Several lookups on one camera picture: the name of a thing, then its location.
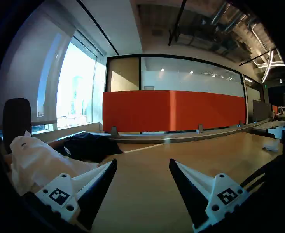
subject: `glass wall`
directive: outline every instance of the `glass wall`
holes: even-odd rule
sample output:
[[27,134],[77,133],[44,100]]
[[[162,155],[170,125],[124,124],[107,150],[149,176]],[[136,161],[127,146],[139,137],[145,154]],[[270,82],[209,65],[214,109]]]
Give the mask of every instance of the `glass wall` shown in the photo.
[[239,73],[175,58],[142,57],[142,90],[181,90],[245,97]]
[[248,76],[244,75],[247,90],[248,123],[254,122],[253,100],[264,102],[263,86]]

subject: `screw hole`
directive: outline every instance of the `screw hole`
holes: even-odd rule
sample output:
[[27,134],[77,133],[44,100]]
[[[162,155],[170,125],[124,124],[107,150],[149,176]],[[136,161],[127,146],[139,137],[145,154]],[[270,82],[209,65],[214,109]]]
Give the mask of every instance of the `screw hole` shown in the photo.
[[68,211],[73,211],[74,210],[74,207],[72,205],[67,205],[66,208],[67,208]]
[[55,211],[54,214],[57,215],[58,217],[61,217],[61,213],[59,213],[58,211]]
[[218,211],[219,210],[219,206],[218,205],[213,205],[212,206],[212,211]]

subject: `gray partition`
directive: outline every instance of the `gray partition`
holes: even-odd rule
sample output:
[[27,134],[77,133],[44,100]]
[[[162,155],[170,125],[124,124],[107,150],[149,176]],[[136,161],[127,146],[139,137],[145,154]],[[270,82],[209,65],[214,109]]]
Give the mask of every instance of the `gray partition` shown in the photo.
[[254,121],[261,121],[265,120],[266,118],[271,117],[271,105],[265,102],[260,102],[257,100],[252,101],[253,104],[253,111],[254,111]]

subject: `wooden desk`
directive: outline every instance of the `wooden desk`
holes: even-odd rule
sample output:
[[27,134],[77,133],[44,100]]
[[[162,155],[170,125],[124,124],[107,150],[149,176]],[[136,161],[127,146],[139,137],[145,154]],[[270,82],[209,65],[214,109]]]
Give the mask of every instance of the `wooden desk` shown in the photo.
[[275,139],[248,133],[153,146],[112,155],[117,172],[92,232],[188,232],[192,221],[168,168],[174,158],[209,176],[224,172],[241,183],[278,153],[263,150]]

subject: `recessed light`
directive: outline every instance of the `recessed light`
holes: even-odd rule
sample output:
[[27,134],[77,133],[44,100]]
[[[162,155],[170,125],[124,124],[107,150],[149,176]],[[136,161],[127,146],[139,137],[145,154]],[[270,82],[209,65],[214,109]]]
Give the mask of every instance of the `recessed light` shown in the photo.
[[248,82],[252,82],[252,80],[249,80],[248,78],[244,78],[245,80],[247,80]]

